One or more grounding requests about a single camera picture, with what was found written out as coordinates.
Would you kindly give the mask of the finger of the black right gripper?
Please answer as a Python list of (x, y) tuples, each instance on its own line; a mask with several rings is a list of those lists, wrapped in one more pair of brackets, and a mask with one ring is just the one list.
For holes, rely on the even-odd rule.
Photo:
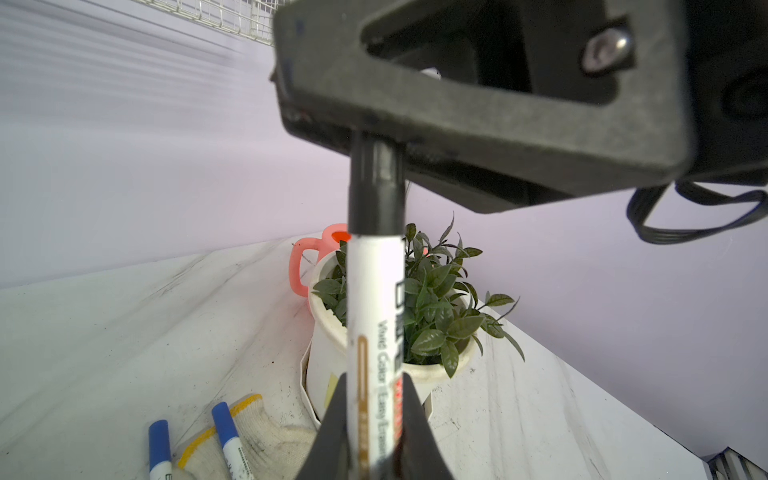
[(274, 18), (285, 129), (366, 132), (442, 194), (665, 184), (695, 150), (678, 1), (297, 1)]
[[(282, 107), (280, 112), (283, 126), (290, 135), (345, 156), (350, 154), (353, 140), (350, 129), (320, 121), (296, 107)], [(481, 214), (570, 198), (568, 194), (454, 159), (439, 159), (413, 144), (406, 148), (405, 179)]]

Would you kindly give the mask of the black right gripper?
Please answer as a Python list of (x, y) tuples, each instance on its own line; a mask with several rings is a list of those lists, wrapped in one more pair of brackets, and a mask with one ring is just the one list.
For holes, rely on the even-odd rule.
[(541, 186), (767, 181), (763, 1), (403, 1), (367, 52), (443, 76), (413, 144)]

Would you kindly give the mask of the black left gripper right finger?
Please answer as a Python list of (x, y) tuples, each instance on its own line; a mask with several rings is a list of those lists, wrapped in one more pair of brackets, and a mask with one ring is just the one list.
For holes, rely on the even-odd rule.
[(452, 479), (407, 373), (402, 375), (402, 386), (402, 435), (395, 454), (396, 479)]

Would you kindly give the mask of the black pen cap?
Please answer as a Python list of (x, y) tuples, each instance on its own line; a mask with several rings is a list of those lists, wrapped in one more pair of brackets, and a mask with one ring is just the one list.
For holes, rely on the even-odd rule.
[(394, 141), (364, 132), (354, 135), (347, 222), (351, 234), (404, 234), (404, 159), (403, 147)]

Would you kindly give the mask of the white marker pen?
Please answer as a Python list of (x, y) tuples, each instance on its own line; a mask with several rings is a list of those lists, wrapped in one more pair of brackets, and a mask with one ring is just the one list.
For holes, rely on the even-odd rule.
[(254, 480), (254, 473), (246, 459), (243, 443), (228, 404), (216, 404), (211, 413), (230, 478)]
[(173, 464), (170, 450), (169, 425), (157, 420), (148, 429), (149, 479), (172, 480)]
[(404, 241), (354, 235), (346, 271), (349, 477), (393, 479), (403, 430)]

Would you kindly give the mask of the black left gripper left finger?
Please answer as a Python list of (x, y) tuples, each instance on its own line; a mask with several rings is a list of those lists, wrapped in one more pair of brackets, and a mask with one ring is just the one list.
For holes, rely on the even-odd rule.
[(308, 456), (295, 477), (296, 480), (349, 478), (346, 384), (346, 375), (342, 374)]

